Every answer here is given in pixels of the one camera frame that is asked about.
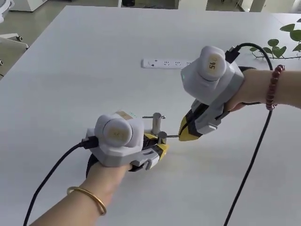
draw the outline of white box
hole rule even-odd
[[[47,0],[14,0],[15,6],[13,11],[28,11],[33,12]]]

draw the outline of black cable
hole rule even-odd
[[[45,177],[45,179],[42,181],[42,183],[40,184],[40,186],[38,187],[38,189],[36,190],[36,192],[34,193],[32,200],[30,202],[30,205],[28,207],[26,216],[25,216],[25,220],[23,223],[23,226],[27,226],[28,220],[29,220],[29,216],[32,212],[32,208],[34,205],[34,202],[37,199],[37,196],[39,194],[39,192],[41,191],[41,189],[43,188],[43,186],[46,184],[46,182],[49,180],[49,178],[51,177],[51,175],[54,173],[54,171],[56,170],[56,168],[62,163],[62,161],[69,155],[71,154],[73,151],[75,151],[76,149],[78,149],[79,147],[83,147],[85,149],[90,149],[90,148],[94,148],[94,147],[98,147],[99,145],[99,141],[98,138],[96,136],[91,136],[91,137],[87,137],[85,139],[82,139],[80,143],[78,143],[77,145],[73,146],[72,148],[70,148],[54,165],[54,167],[52,167],[52,169],[50,170],[50,172],[47,174],[47,176]]]
[[[51,175],[54,173],[54,171],[56,170],[56,168],[62,163],[62,161],[69,155],[71,154],[74,150],[76,150],[77,148],[82,147],[82,142],[78,143],[77,145],[73,146],[72,148],[69,149],[69,151],[67,151],[58,161],[57,163],[54,165],[54,167],[50,170],[50,172],[47,174],[47,176],[45,177],[45,179],[42,181],[42,183],[40,184],[40,186],[38,187],[38,189],[36,190],[36,192],[34,193],[32,200],[30,202],[30,205],[28,207],[27,213],[26,213],[26,217],[23,223],[23,226],[27,226],[28,220],[29,220],[29,216],[32,212],[32,208],[34,205],[34,202],[37,199],[37,196],[39,194],[39,192],[41,191],[41,189],[43,188],[43,186],[46,184],[46,182],[49,180],[49,178],[51,177]]]
[[[258,46],[258,45],[256,45],[256,44],[253,44],[253,43],[243,43],[243,44],[241,44],[241,45],[238,45],[236,48],[234,48],[234,51],[239,51],[242,47],[254,47],[254,48],[258,49],[258,50],[264,55],[264,57],[267,59],[267,62],[268,62],[268,64],[269,64],[269,69],[273,71],[273,66],[272,66],[271,60],[270,60],[268,54],[264,51],[264,49],[263,49],[262,47],[260,47],[260,46]],[[228,215],[227,215],[227,217],[226,217],[224,226],[227,226],[227,225],[228,225],[228,222],[229,222],[229,220],[230,220],[230,218],[231,218],[231,215],[232,215],[232,213],[233,213],[233,210],[234,210],[234,208],[235,208],[235,205],[236,205],[236,203],[237,203],[237,201],[238,201],[238,199],[239,199],[239,196],[240,196],[240,194],[241,194],[241,192],[242,192],[242,190],[243,190],[243,188],[244,188],[244,185],[245,185],[245,183],[246,183],[246,180],[247,180],[247,178],[248,178],[248,176],[249,176],[249,174],[250,174],[250,172],[251,172],[251,169],[252,169],[252,167],[253,167],[253,165],[254,165],[254,162],[255,162],[255,159],[256,159],[258,150],[259,150],[260,145],[261,145],[261,143],[262,143],[264,134],[265,134],[265,132],[266,132],[266,130],[267,130],[267,128],[268,128],[269,121],[270,121],[270,119],[271,119],[271,117],[272,117],[272,113],[273,113],[273,110],[271,110],[271,111],[269,112],[269,114],[268,114],[267,120],[266,120],[266,122],[265,122],[265,124],[264,124],[264,127],[263,127],[263,129],[262,129],[262,132],[261,132],[261,134],[260,134],[259,140],[258,140],[257,145],[256,145],[256,148],[255,148],[254,154],[253,154],[253,156],[252,156],[251,162],[250,162],[250,164],[249,164],[248,169],[246,170],[246,173],[245,173],[245,175],[244,175],[244,178],[243,178],[243,180],[242,180],[242,182],[241,182],[241,184],[240,184],[240,186],[239,186],[239,189],[238,189],[238,191],[237,191],[237,193],[236,193],[236,195],[235,195],[234,201],[233,201],[233,203],[232,203],[232,205],[231,205],[231,208],[230,208],[230,210],[229,210],[229,212],[228,212]]]

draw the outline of small metal object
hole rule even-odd
[[[179,138],[179,135],[168,135],[166,138]]]
[[[160,128],[161,128],[161,117],[162,115],[158,112],[153,114],[152,117],[152,128],[151,128],[151,133],[153,135],[158,135],[160,132]]]
[[[154,116],[143,116],[143,119],[153,119]],[[166,117],[164,115],[161,116],[161,119],[166,119]]]
[[[167,138],[167,133],[166,132],[159,132],[158,133],[158,145],[160,144],[166,144],[166,138]]]

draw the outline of yellow jaw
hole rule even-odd
[[[157,154],[159,155],[160,160],[166,155],[169,145],[167,144],[158,144],[158,137],[150,134],[150,133],[144,133],[144,137],[149,140],[149,143],[151,144],[152,142],[155,142],[155,145],[150,145],[150,148],[152,148]]]
[[[197,140],[202,134],[198,133],[195,127],[194,121],[187,123],[189,116],[191,116],[192,111],[190,110],[182,119],[180,129],[179,129],[179,140],[180,141],[190,141]]]

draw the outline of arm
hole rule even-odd
[[[106,168],[96,163],[91,167],[87,179],[80,187],[96,195],[107,206],[129,167]],[[93,199],[81,192],[73,191],[31,226],[93,226],[100,214]]]
[[[272,71],[250,69],[244,71],[245,81],[237,94],[227,103],[228,110],[243,107],[241,102],[261,102],[265,104]],[[283,71],[279,77],[276,104],[301,108],[301,71]]]

